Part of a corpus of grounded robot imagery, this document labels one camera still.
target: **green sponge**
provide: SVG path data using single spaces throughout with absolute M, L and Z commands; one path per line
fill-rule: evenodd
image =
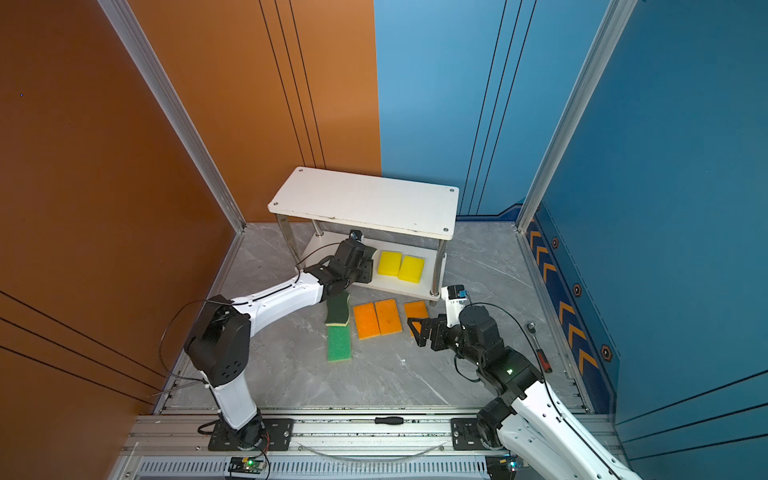
M 326 300 L 326 306 L 328 307 L 326 326 L 349 325 L 349 292 L 344 291 L 330 297 Z
M 349 325 L 328 327 L 328 361 L 340 362 L 352 359 L 352 340 Z

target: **yellow sponge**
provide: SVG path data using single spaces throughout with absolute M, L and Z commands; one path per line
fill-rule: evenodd
M 422 280 L 422 270 L 424 270 L 423 258 L 409 257 L 406 255 L 406 257 L 402 259 L 400 273 L 398 273 L 397 277 L 406 282 L 419 283 Z
M 402 253 L 382 252 L 382 256 L 379 259 L 379 275 L 397 276 L 397 273 L 400 271 L 401 258 Z

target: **black line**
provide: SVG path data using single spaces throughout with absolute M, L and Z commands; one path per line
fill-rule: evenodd
M 288 55 L 288 65 L 290 66 L 290 74 L 293 77 L 293 86 L 296 89 L 296 99 L 299 101 L 299 110 L 301 111 L 301 119 L 304 121 L 304 131 L 306 132 L 306 141 L 310 144 L 310 153 L 312 154 L 312 163 L 317 168 L 317 162 L 315 161 L 315 151 L 312 148 L 312 139 L 310 138 L 310 130 L 306 126 L 306 117 L 304 116 L 304 107 L 301 105 L 301 94 L 299 93 L 299 84 L 296 83 L 296 74 L 293 73 L 293 62 L 290 60 L 290 51 L 288 50 L 288 41 L 286 40 L 286 31 L 283 29 L 283 20 L 280 18 L 280 9 L 277 8 L 277 0 L 275 1 L 275 10 L 277 10 L 277 21 L 280 23 L 280 31 L 283 33 L 283 43 L 286 46 L 286 55 Z
M 296 135 L 296 144 L 299 145 L 299 153 L 301 154 L 301 163 L 306 167 L 306 161 L 304 160 L 304 151 L 301 148 L 301 142 L 299 141 L 299 132 L 296 130 L 296 122 L 293 121 L 293 113 L 290 110 L 290 103 L 288 102 L 288 94 L 286 92 L 286 85 L 283 83 L 283 74 L 280 73 L 280 64 L 277 63 L 277 54 L 275 53 L 275 45 L 272 43 L 272 35 L 270 35 L 270 27 L 266 24 L 266 15 L 264 14 L 264 6 L 261 5 L 259 0 L 259 8 L 261 8 L 261 18 L 264 19 L 264 28 L 266 28 L 266 36 L 270 40 L 270 47 L 272 47 L 272 56 L 275 58 L 275 67 L 277 67 L 277 76 L 280 77 L 280 84 L 283 86 L 283 95 L 286 98 L 286 106 L 288 107 L 288 115 L 290 115 L 290 123 L 293 125 L 293 133 Z
M 716 447 L 718 445 L 726 445 L 728 443 L 743 442 L 745 440 L 761 439 L 762 437 L 768 437 L 768 433 L 761 433 L 760 435 L 752 435 L 750 437 L 742 437 L 740 439 L 726 440 L 724 442 L 710 443 L 710 444 L 707 444 L 707 445 L 699 445 L 697 447 L 689 447 L 687 449 L 673 450 L 671 452 L 654 453 L 653 455 L 645 455 L 645 456 L 642 456 L 642 457 L 629 458 L 628 460 L 630 462 L 634 462 L 635 460 L 643 460 L 645 458 L 661 457 L 662 455 L 671 455 L 673 453 L 680 453 L 680 452 L 689 452 L 690 450 L 705 449 L 707 447 Z
M 482 96 L 482 105 L 480 106 L 480 118 L 478 118 L 478 127 L 475 130 L 475 141 L 472 142 L 472 152 L 469 156 L 469 166 L 467 167 L 467 177 L 464 180 L 464 189 L 462 190 L 462 201 L 458 206 L 459 213 L 464 208 L 464 193 L 467 191 L 467 184 L 469 183 L 469 174 L 472 172 L 472 158 L 475 156 L 475 146 L 478 143 L 478 134 L 480 133 L 480 123 L 482 122 L 482 111 L 485 109 L 485 98 L 488 97 L 488 86 L 491 84 L 491 73 L 493 72 L 493 61 L 496 59 L 496 49 L 498 48 L 498 38 L 502 35 L 502 24 L 504 24 L 504 12 L 507 11 L 507 0 L 504 0 L 504 8 L 502 9 L 502 19 L 498 23 L 498 33 L 496 34 L 496 45 L 493 46 L 493 56 L 491 57 L 491 67 L 488 69 L 488 80 L 485 82 L 485 93 Z
M 24 328 L 24 327 L 23 327 L 23 326 L 21 326 L 21 325 L 17 325 L 16 323 L 13 323 L 11 320 L 8 320 L 8 319 L 4 319 L 4 318 L 3 318 L 3 317 L 1 317 L 1 316 L 0 316 L 0 320 L 2 320 L 3 322 L 6 322 L 6 323 L 8 323 L 9 325 L 13 325 L 13 326 L 15 326 L 15 327 L 16 327 L 16 328 L 18 328 L 18 329 L 24 330 L 26 333 L 31 333 L 32 335 L 34 335 L 34 336 L 36 336 L 36 337 L 38 337 L 38 338 L 41 338 L 41 339 L 43 339 L 43 340 L 45 340 L 45 341 L 47 341 L 47 342 L 53 343 L 53 344 L 54 344 L 54 345 L 56 345 L 56 346 L 60 346 L 62 349 L 65 349 L 65 350 L 67 350 L 68 352 L 72 352 L 72 353 L 74 353 L 75 355 L 79 355 L 79 356 L 83 357 L 84 359 L 88 359 L 88 360 L 91 360 L 92 362 L 94 362 L 94 363 L 97 363 L 97 364 L 99 364 L 99 365 L 103 366 L 104 368 L 110 369 L 110 370 L 112 370 L 113 372 L 119 373 L 119 374 L 120 374 L 120 375 L 122 375 L 122 376 L 126 376 L 126 377 L 128 377 L 129 379 L 131 379 L 131 380 L 135 380 L 136 382 L 142 383 L 142 384 L 144 384 L 144 385 L 148 386 L 149 388 L 151 388 L 151 389 L 153 389 L 153 390 L 157 390 L 158 392 L 160 391 L 160 389 L 159 389 L 159 388 L 157 388 L 157 387 L 156 387 L 156 386 L 154 386 L 154 385 L 150 385 L 149 383 L 146 383 L 146 382 L 142 382 L 141 380 L 139 380 L 139 379 L 137 379 L 137 378 L 134 378 L 134 377 L 132 377 L 132 376 L 128 375 L 127 373 L 123 373 L 123 372 L 121 372 L 120 370 L 117 370 L 117 369 L 113 369 L 113 368 L 112 368 L 112 367 L 110 367 L 109 365 L 105 365 L 104 363 L 101 363 L 101 362 L 99 362 L 98 360 L 92 359 L 90 356 L 86 356 L 86 355 L 83 355 L 82 353 L 80 353 L 80 352 L 76 352 L 76 351 L 74 351 L 73 349 L 71 349 L 71 348 L 69 348 L 69 347 L 67 347 L 67 346 L 63 346 L 62 344 L 60 344 L 60 343 L 58 343 L 58 342 L 54 342 L 53 340 L 51 340 L 51 339 L 49 339 L 49 338 L 46 338 L 46 337 L 44 337 L 43 335 L 40 335 L 39 333 L 35 333 L 35 332 L 31 331 L 30 329 L 26 329 L 26 328 Z
M 518 15 L 515 17 L 515 26 L 512 27 L 512 36 L 509 38 L 509 46 L 507 47 L 507 57 L 504 59 L 504 68 L 502 69 L 502 79 L 498 82 L 498 90 L 496 90 L 496 99 L 493 101 L 493 110 L 491 111 L 491 122 L 488 124 L 488 131 L 485 133 L 485 143 L 482 146 L 482 155 L 480 155 L 480 165 L 478 166 L 478 174 L 475 178 L 475 186 L 472 188 L 472 197 L 469 199 L 469 210 L 472 211 L 472 202 L 475 201 L 475 190 L 478 187 L 478 179 L 480 178 L 480 170 L 482 170 L 482 158 L 485 156 L 485 149 L 488 147 L 488 137 L 491 136 L 491 128 L 493 128 L 493 117 L 496 115 L 496 105 L 498 105 L 498 94 L 502 91 L 502 85 L 504 84 L 504 74 L 507 71 L 507 62 L 509 61 L 509 52 L 512 50 L 512 41 L 515 40 L 515 32 L 518 29 L 518 20 L 520 19 L 520 10 L 523 8 L 523 0 L 520 0 L 520 6 L 518 6 Z
M 312 116 L 315 119 L 315 130 L 317 131 L 317 142 L 320 144 L 320 156 L 323 159 L 323 168 L 328 170 L 326 166 L 326 155 L 323 152 L 323 139 L 320 138 L 320 129 L 317 126 L 317 115 L 315 114 L 315 104 L 312 102 L 312 91 L 310 90 L 310 79 L 306 76 L 306 65 L 304 64 L 304 53 L 301 52 L 301 41 L 299 40 L 299 29 L 296 27 L 296 17 L 293 15 L 293 2 L 288 0 L 290 5 L 290 16 L 293 18 L 293 30 L 296 32 L 296 43 L 299 44 L 299 55 L 301 56 L 301 68 L 304 69 L 304 80 L 306 80 L 306 91 L 310 94 L 310 107 L 312 108 Z
M 746 380 L 753 379 L 753 378 L 755 378 L 757 376 L 765 375 L 766 373 L 768 373 L 768 370 L 763 370 L 762 372 L 754 373 L 754 374 L 752 374 L 750 376 L 745 376 L 742 379 L 734 380 L 731 383 L 726 383 L 725 385 L 719 386 L 719 387 L 717 387 L 715 389 L 707 390 L 706 392 L 702 392 L 702 393 L 699 393 L 697 395 L 690 396 L 687 399 L 678 400 L 675 403 L 670 403 L 669 405 L 665 405 L 663 407 L 659 407 L 659 408 L 657 408 L 655 410 L 651 410 L 650 412 L 642 413 L 640 415 L 632 417 L 631 419 L 622 420 L 621 422 L 617 423 L 616 425 L 621 425 L 622 423 L 631 422 L 632 420 L 639 419 L 640 417 L 645 417 L 646 415 L 650 415 L 651 413 L 656 413 L 656 412 L 659 412 L 660 410 L 668 409 L 668 408 L 670 408 L 672 406 L 675 406 L 675 405 L 680 405 L 681 403 L 687 402 L 688 400 L 697 399 L 700 396 L 706 395 L 707 393 L 712 393 L 712 392 L 716 392 L 717 390 L 725 389 L 725 388 L 727 388 L 729 386 L 736 385 L 737 383 L 741 383 L 741 382 L 744 382 Z
M 126 360 L 130 360 L 130 361 L 132 361 L 133 363 L 135 363 L 136 365 L 139 365 L 139 366 L 143 366 L 145 369 L 149 370 L 150 372 L 152 372 L 152 373 L 157 373 L 157 374 L 158 374 L 159 376 L 161 376 L 162 378 L 165 378 L 165 375 L 163 375 L 162 373 L 160 373 L 160 372 L 158 372 L 158 371 L 156 371 L 156 370 L 153 370 L 153 369 L 149 368 L 148 366 L 144 365 L 143 363 L 139 363 L 139 362 L 137 362 L 136 360 L 132 359 L 130 356 L 127 356 L 127 355 L 125 355 L 125 354 L 123 354 L 123 353 L 120 353 L 120 352 L 118 352 L 117 350 L 115 350 L 115 349 L 113 349 L 113 348 L 111 348 L 111 347 L 109 347 L 109 346 L 106 346 L 105 344 L 103 344 L 103 343 L 99 342 L 99 341 L 98 341 L 98 340 L 96 340 L 95 338 L 93 338 L 93 337 L 90 337 L 90 336 L 88 336 L 88 335 L 84 334 L 84 333 L 83 333 L 83 332 L 81 332 L 80 330 L 77 330 L 77 329 L 75 329 L 75 328 L 73 328 L 73 327 L 71 327 L 71 326 L 67 325 L 66 323 L 64 323 L 64 322 L 62 322 L 62 321 L 56 320 L 54 317 L 52 317 L 52 316 L 48 315 L 47 313 L 45 313 L 45 312 L 42 312 L 42 311 L 40 311 L 40 310 L 38 310 L 38 309 L 34 308 L 34 307 L 33 307 L 32 305 L 30 305 L 29 303 L 26 303 L 26 302 L 22 302 L 21 300 L 19 300 L 19 299 L 18 299 L 18 298 L 16 298 L 15 296 L 13 296 L 13 295 L 9 295 L 9 294 L 7 294 L 6 292 L 3 292 L 2 290 L 0 290 L 0 293 L 2 293 L 3 295 L 7 296 L 9 299 L 13 300 L 14 302 L 16 302 L 16 303 L 20 303 L 21 305 L 23 305 L 23 306 L 26 306 L 26 307 L 27 307 L 27 308 L 29 308 L 30 310 L 34 310 L 35 312 L 37 312 L 37 313 L 39 313 L 39 314 L 43 315 L 45 318 L 47 318 L 47 319 L 49 319 L 49 320 L 53 320 L 54 322 L 58 323 L 59 325 L 63 326 L 64 328 L 70 329 L 71 331 L 73 331 L 73 332 L 77 333 L 77 334 L 78 334 L 78 335 L 80 335 L 80 336 L 84 336 L 85 338 L 89 339 L 89 340 L 90 340 L 90 341 L 92 341 L 93 343 L 96 343 L 97 345 L 103 346 L 105 349 L 109 350 L 110 352 L 113 352 L 113 353 L 117 353 L 119 356 L 123 357 L 124 359 L 126 359 Z
M 475 210 L 475 214 L 480 211 L 480 204 L 482 203 L 482 195 L 485 193 L 485 184 L 488 183 L 488 175 L 491 173 L 491 165 L 493 165 L 493 157 L 496 155 L 496 145 L 498 145 L 498 138 L 502 135 L 502 127 L 504 126 L 504 117 L 507 114 L 507 107 L 509 106 L 509 98 L 512 96 L 512 88 L 515 87 L 515 79 L 518 77 L 518 69 L 520 68 L 520 60 L 523 58 L 523 50 L 525 49 L 525 41 L 528 40 L 528 32 L 531 30 L 531 22 L 533 21 L 533 14 L 536 12 L 536 3 L 538 0 L 534 0 L 533 9 L 531 10 L 531 17 L 528 19 L 528 28 L 525 29 L 525 37 L 523 37 L 523 45 L 520 47 L 520 55 L 518 55 L 518 64 L 515 66 L 515 74 L 512 75 L 512 85 L 509 87 L 509 94 L 507 95 L 507 104 L 504 106 L 504 113 L 502 114 L 502 122 L 498 126 L 498 133 L 496 134 L 496 142 L 493 144 L 493 151 L 491 152 L 491 160 L 488 161 L 488 171 L 485 172 L 485 180 L 482 183 L 482 191 L 480 192 L 480 199 L 478 200 L 478 207 Z
M 727 416 L 736 415 L 737 413 L 744 413 L 744 412 L 749 412 L 750 410 L 754 410 L 754 409 L 761 409 L 764 406 L 768 406 L 768 402 L 767 403 L 761 403 L 760 405 L 746 407 L 745 409 L 741 409 L 741 410 L 734 410 L 733 412 L 724 413 L 722 415 L 717 415 L 717 416 L 714 416 L 714 417 L 710 417 L 708 419 L 698 420 L 696 422 L 687 423 L 685 425 L 680 425 L 680 426 L 677 426 L 677 427 L 672 427 L 671 429 L 661 430 L 660 432 L 649 433 L 648 435 L 643 435 L 643 436 L 637 437 L 635 439 L 624 440 L 622 443 L 634 442 L 635 440 L 646 439 L 648 437 L 652 437 L 654 435 L 659 435 L 661 433 L 672 432 L 673 430 L 684 429 L 685 427 L 690 427 L 692 425 L 698 425 L 700 423 L 709 422 L 710 420 L 722 419 L 722 418 L 727 417 Z
M 111 391 L 113 391 L 113 392 L 117 392 L 117 393 L 119 393 L 119 394 L 121 394 L 121 395 L 125 395 L 125 396 L 127 396 L 127 397 L 131 397 L 132 399 L 134 399 L 134 400 L 138 400 L 139 402 L 144 402 L 144 403 L 146 403 L 147 405 L 151 405 L 151 406 L 153 406 L 153 405 L 154 405 L 153 403 L 150 403 L 150 402 L 148 402 L 147 400 L 143 400 L 143 399 L 140 399 L 140 398 L 138 398 L 138 397 L 134 397 L 133 395 L 129 395 L 129 394 L 125 393 L 125 392 L 121 392 L 120 390 L 116 390 L 116 389 L 113 389 L 113 388 L 112 388 L 112 387 L 110 387 L 110 386 L 106 386 L 106 385 L 104 385 L 104 384 L 102 384 L 102 383 L 99 383 L 99 382 L 94 382 L 94 381 L 93 381 L 93 380 L 91 380 L 91 379 L 87 379 L 87 378 L 85 378 L 85 377 L 83 377 L 83 376 L 79 376 L 77 373 L 72 373 L 72 372 L 69 372 L 68 370 L 60 369 L 60 368 L 58 368 L 57 366 L 53 366 L 53 365 L 51 365 L 50 363 L 46 363 L 46 362 L 43 362 L 42 360 L 38 360 L 38 359 L 36 359 L 36 358 L 30 357 L 29 355 L 25 355 L 24 353 L 21 353 L 21 352 L 17 352 L 16 350 L 11 350 L 11 349 L 9 349 L 7 346 L 2 346 L 2 345 L 0 345 L 0 349 L 3 349 L 3 350 L 8 350 L 10 353 L 15 353 L 16 355 L 18 355 L 18 356 L 23 356 L 24 358 L 26 358 L 26 359 L 29 359 L 29 360 L 32 360 L 33 362 L 37 362 L 37 363 L 41 363 L 41 364 L 43 364 L 43 365 L 45 365 L 45 366 L 49 366 L 49 367 L 51 367 L 52 369 L 58 370 L 59 372 L 68 373 L 69 375 L 72 375 L 72 376 L 74 376 L 74 377 L 77 377 L 77 378 L 79 378 L 79 379 L 81 379 L 81 380 L 85 380 L 86 382 L 90 382 L 90 383 L 93 383 L 94 385 L 103 386 L 103 387 L 104 387 L 104 388 L 106 388 L 107 390 L 111 390 Z

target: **chevron pattern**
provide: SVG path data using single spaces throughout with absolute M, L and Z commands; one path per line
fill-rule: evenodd
M 596 347 L 584 327 L 584 321 L 576 308 L 574 298 L 559 272 L 557 260 L 549 249 L 549 243 L 541 231 L 536 218 L 528 227 L 528 245 L 536 260 L 541 279 L 547 287 L 552 306 L 558 312 L 563 335 L 571 347 L 571 354 L 578 365 L 584 386 L 592 400 L 596 413 L 610 413 L 615 393 L 601 371 L 601 359 Z

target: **orange sponge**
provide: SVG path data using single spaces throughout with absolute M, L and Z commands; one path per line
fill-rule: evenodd
M 406 319 L 409 318 L 429 318 L 429 314 L 427 313 L 427 304 L 424 303 L 423 300 L 420 300 L 418 302 L 410 302 L 406 303 L 404 305 L 406 308 Z M 422 326 L 419 323 L 413 324 L 414 328 L 416 328 L 417 332 L 422 331 Z M 411 333 L 411 336 L 413 336 L 413 332 L 411 332 L 411 329 L 408 328 L 408 331 Z
M 376 302 L 376 316 L 379 317 L 379 329 L 382 335 L 402 332 L 400 315 L 397 313 L 395 299 Z
M 358 305 L 352 308 L 355 314 L 355 325 L 357 326 L 357 338 L 364 340 L 374 336 L 381 335 L 379 331 L 379 322 L 376 320 L 376 310 L 373 303 Z

